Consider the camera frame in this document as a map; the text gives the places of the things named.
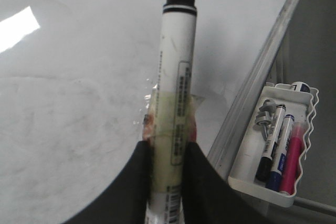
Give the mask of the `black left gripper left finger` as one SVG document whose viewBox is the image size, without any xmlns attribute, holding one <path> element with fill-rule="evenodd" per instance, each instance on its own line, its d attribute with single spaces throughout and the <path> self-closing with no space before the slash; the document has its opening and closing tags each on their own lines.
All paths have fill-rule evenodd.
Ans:
<svg viewBox="0 0 336 224">
<path fill-rule="evenodd" d="M 113 182 L 65 223 L 145 223 L 150 171 L 149 143 L 139 141 Z"/>
</svg>

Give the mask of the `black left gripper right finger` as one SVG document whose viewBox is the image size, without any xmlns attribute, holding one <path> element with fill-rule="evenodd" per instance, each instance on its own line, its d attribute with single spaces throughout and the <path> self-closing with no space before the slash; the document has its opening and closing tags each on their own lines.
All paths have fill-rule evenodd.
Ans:
<svg viewBox="0 0 336 224">
<path fill-rule="evenodd" d="M 190 142 L 184 157 L 182 203 L 185 223 L 262 223 L 211 166 L 199 145 Z"/>
</svg>

